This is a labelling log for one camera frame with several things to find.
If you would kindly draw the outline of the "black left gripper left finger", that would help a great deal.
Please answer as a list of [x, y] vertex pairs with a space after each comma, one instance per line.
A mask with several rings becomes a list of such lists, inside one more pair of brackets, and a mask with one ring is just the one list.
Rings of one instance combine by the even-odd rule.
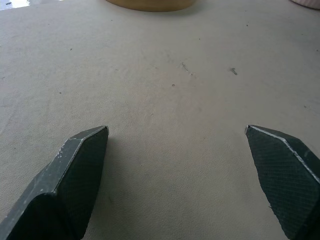
[[0, 223], [0, 240], [82, 240], [99, 192], [109, 128], [68, 138]]

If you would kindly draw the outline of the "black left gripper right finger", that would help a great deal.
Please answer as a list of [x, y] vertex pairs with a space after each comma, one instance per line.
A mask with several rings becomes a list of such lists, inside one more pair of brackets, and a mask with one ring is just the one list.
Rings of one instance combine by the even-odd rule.
[[320, 159], [299, 139], [245, 130], [260, 186], [289, 240], [320, 240]]

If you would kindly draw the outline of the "pink white object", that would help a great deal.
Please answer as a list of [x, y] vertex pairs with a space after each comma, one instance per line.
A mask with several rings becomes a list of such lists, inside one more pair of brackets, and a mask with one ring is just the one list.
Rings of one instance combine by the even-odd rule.
[[291, 0], [292, 2], [314, 10], [320, 10], [320, 0]]

